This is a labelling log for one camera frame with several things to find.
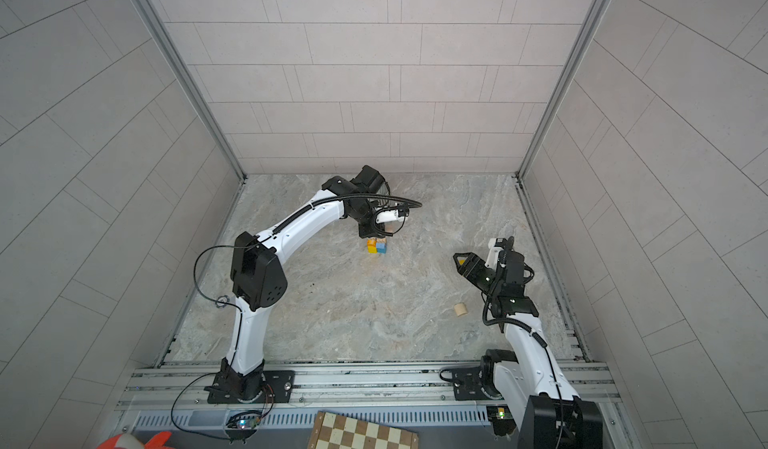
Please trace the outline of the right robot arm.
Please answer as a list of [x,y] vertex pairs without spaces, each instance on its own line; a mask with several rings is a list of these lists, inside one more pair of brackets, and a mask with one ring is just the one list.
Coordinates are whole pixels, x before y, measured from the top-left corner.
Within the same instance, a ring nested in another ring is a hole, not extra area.
[[525,293],[535,271],[513,238],[490,240],[486,259],[465,252],[453,261],[481,292],[483,324],[498,328],[511,345],[487,350],[476,367],[441,370],[455,398],[494,401],[489,418],[495,435],[512,437],[519,448],[602,447],[600,410],[580,397],[552,354],[539,311]]

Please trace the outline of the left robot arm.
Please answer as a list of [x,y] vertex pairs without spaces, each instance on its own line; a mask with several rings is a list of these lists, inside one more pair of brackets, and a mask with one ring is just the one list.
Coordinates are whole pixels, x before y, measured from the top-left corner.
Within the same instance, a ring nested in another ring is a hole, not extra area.
[[209,403],[250,403],[265,395],[265,338],[272,307],[288,289],[283,264],[327,225],[347,217],[363,238],[384,229],[374,196],[389,194],[384,176],[369,165],[352,179],[328,179],[301,208],[257,234],[237,236],[230,270],[235,295],[234,336],[208,392]]

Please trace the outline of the plain wooden block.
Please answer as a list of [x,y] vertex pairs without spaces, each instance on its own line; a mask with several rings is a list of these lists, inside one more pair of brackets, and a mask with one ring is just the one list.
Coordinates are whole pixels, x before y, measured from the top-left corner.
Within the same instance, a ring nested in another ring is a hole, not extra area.
[[387,222],[385,224],[385,231],[387,233],[395,234],[399,230],[400,225],[401,223],[397,221]]

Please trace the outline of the wooden cylinder block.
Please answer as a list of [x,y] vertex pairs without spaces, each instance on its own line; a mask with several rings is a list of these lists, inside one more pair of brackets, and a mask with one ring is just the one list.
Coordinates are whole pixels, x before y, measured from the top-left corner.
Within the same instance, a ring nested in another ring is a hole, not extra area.
[[454,312],[457,317],[462,317],[468,314],[467,307],[464,303],[458,303],[454,306]]

